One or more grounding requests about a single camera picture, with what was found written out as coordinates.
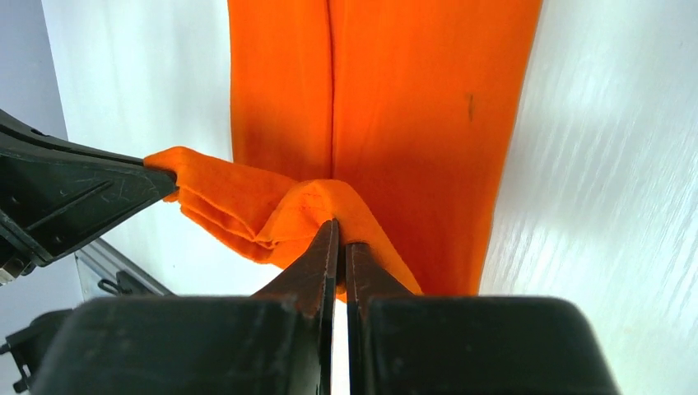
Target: orange cloth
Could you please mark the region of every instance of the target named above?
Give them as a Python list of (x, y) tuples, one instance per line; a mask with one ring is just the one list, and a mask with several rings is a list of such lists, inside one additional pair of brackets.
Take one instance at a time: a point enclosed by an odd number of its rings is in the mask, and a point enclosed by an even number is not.
[(477, 293), (541, 2), (228, 3), (235, 162), (346, 181), (425, 293)]
[(298, 183), (183, 147), (149, 156), (145, 163), (174, 171), (179, 191), (166, 200), (179, 201), (183, 214), (246, 258), (286, 268), (325, 221), (337, 218), (344, 244), (368, 243), (378, 264), (410, 291), (421, 293), (369, 208), (341, 181)]

